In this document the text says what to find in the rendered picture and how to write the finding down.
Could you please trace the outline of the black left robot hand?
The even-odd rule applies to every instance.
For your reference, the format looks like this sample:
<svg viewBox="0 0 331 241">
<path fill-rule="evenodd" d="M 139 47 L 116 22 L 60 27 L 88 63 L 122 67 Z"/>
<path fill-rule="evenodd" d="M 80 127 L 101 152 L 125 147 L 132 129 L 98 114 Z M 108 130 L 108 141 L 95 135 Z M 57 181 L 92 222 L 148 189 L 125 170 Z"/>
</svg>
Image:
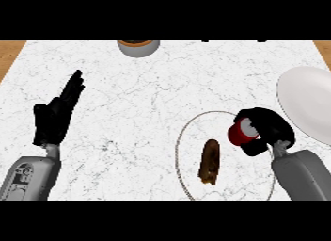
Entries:
<svg viewBox="0 0 331 241">
<path fill-rule="evenodd" d="M 61 95 L 52 99 L 49 104 L 35 105 L 36 136 L 33 144 L 36 146 L 63 143 L 83 89 L 83 72 L 76 70 Z"/>
</svg>

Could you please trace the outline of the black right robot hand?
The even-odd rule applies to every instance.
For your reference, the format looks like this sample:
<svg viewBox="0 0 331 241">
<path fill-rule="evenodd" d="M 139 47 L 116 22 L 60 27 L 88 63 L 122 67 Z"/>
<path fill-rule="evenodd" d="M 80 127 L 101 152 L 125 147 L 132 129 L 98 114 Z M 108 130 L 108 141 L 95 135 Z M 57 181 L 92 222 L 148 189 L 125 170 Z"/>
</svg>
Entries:
<svg viewBox="0 0 331 241">
<path fill-rule="evenodd" d="M 260 136 L 260 138 L 241 145 L 241 149 L 249 156 L 263 153 L 269 149 L 268 145 L 274 145 L 280 140 L 290 142 L 288 148 L 294 146 L 294 129 L 275 111 L 262 107 L 243 109 L 237 114 L 234 122 L 238 123 L 243 118 L 249 118 Z"/>
</svg>

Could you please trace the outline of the red can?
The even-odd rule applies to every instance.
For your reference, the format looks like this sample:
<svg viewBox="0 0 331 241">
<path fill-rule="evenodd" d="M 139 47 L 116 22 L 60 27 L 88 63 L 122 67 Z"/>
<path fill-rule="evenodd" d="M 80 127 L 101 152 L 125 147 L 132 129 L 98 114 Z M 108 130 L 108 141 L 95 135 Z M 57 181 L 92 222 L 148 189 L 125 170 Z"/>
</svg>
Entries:
<svg viewBox="0 0 331 241">
<path fill-rule="evenodd" d="M 235 146 L 249 144 L 256 138 L 259 138 L 259 132 L 252 126 L 249 118 L 241 118 L 228 129 L 228 140 Z"/>
</svg>

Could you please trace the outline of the white plate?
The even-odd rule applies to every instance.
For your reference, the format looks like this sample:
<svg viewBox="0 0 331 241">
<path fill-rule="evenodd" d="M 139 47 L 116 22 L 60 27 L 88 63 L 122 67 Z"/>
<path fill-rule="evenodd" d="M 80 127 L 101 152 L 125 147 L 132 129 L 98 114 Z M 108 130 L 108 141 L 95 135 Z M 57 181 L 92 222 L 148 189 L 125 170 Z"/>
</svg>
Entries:
<svg viewBox="0 0 331 241">
<path fill-rule="evenodd" d="M 281 108 L 300 131 L 331 145 L 331 72 L 315 67 L 294 67 L 277 84 Z"/>
</svg>

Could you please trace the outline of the white marble-patterned round placemat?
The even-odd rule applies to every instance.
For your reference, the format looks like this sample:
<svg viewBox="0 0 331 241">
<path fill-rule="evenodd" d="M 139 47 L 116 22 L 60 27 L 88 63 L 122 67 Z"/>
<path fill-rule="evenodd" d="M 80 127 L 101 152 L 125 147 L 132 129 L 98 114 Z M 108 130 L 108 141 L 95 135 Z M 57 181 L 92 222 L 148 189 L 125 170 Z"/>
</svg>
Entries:
<svg viewBox="0 0 331 241">
<path fill-rule="evenodd" d="M 226 132 L 234 119 L 235 114 L 228 111 L 206 111 L 187 122 L 179 132 L 178 179 L 193 201 L 268 201 L 272 198 L 272 151 L 250 157 L 232 145 Z M 206 184 L 198 176 L 203 147 L 209 139 L 216 139 L 221 144 L 221 169 L 215 185 Z"/>
</svg>

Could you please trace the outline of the brown oblong food item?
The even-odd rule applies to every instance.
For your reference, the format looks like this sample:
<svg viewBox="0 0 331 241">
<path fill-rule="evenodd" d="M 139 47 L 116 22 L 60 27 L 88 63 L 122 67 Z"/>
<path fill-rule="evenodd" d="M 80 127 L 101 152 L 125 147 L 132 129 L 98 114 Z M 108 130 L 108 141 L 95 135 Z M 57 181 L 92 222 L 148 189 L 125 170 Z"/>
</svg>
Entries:
<svg viewBox="0 0 331 241">
<path fill-rule="evenodd" d="M 204 184 L 216 184 L 221 169 L 221 144 L 216 139 L 209 139 L 201 153 L 201 168 L 198 177 Z"/>
</svg>

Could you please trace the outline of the grey pot with orange rim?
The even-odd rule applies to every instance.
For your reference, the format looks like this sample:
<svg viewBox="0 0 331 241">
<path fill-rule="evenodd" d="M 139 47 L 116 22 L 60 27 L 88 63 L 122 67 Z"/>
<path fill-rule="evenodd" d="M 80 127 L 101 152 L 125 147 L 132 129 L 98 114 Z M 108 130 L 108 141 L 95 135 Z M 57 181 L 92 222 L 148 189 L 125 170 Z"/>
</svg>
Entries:
<svg viewBox="0 0 331 241">
<path fill-rule="evenodd" d="M 142 42 L 126 42 L 125 40 L 119 40 L 117 44 L 126 56 L 145 57 L 150 56 L 159 49 L 160 41 L 145 40 Z"/>
</svg>

